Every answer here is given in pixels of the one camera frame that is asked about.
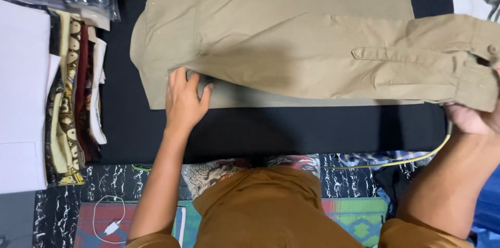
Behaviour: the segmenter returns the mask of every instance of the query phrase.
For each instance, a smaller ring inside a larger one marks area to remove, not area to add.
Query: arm
[[[466,239],[479,192],[500,163],[500,100],[493,113],[446,109],[459,131],[413,180],[397,218]]]
[[[186,80],[186,69],[180,67],[170,74],[166,95],[167,124],[153,168],[135,210],[128,239],[150,233],[172,232],[176,217],[180,168],[192,128],[209,108],[212,85],[198,99],[199,75]]]

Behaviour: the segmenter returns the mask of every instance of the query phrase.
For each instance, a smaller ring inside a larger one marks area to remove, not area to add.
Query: black mat
[[[165,112],[149,109],[130,61],[130,37],[146,0],[119,0],[122,22],[103,33],[108,43],[102,87],[102,164],[151,163]],[[415,16],[453,13],[452,0],[411,0]],[[184,162],[280,153],[335,153],[436,148],[445,114],[437,105],[212,109],[192,132]]]

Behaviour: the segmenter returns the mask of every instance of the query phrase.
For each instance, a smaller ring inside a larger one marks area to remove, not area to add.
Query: hand
[[[179,67],[168,78],[166,92],[166,126],[191,132],[194,126],[209,110],[213,84],[203,89],[202,98],[198,98],[197,86],[199,74],[193,73],[186,80],[186,69]]]
[[[445,105],[448,118],[464,133],[495,135],[500,134],[500,98],[491,113],[468,108],[457,103]]]

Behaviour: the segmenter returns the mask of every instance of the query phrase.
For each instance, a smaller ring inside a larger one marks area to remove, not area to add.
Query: white charging cable
[[[126,241],[121,241],[121,242],[107,241],[107,240],[104,240],[104,239],[100,238],[97,235],[97,232],[96,232],[96,207],[99,204],[99,202],[103,201],[103,199],[106,198],[106,197],[113,197],[114,199],[119,199],[119,200],[122,201],[122,204],[123,204],[123,216],[122,216],[122,218],[119,221],[114,221],[114,222],[111,223],[111,225],[109,225],[108,227],[106,227],[106,229],[104,230],[104,233],[106,235],[110,235],[111,233],[115,232],[120,227],[118,225],[122,222],[123,218],[125,218],[125,201],[123,199],[121,199],[120,197],[118,197],[118,196],[112,196],[112,195],[105,195],[105,196],[103,196],[103,198],[101,198],[99,201],[97,201],[96,206],[94,206],[94,215],[92,217],[92,227],[94,229],[94,234],[96,235],[97,238],[99,238],[101,241],[104,241],[106,243],[111,243],[111,244],[126,243]]]

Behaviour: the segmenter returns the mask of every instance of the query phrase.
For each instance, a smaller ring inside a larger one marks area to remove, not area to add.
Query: brown t-shirt
[[[245,170],[218,181],[193,201],[202,216],[195,247],[363,247],[328,218],[320,180],[286,167]],[[379,247],[473,247],[399,219],[387,221]],[[179,248],[174,237],[153,233],[126,248]]]

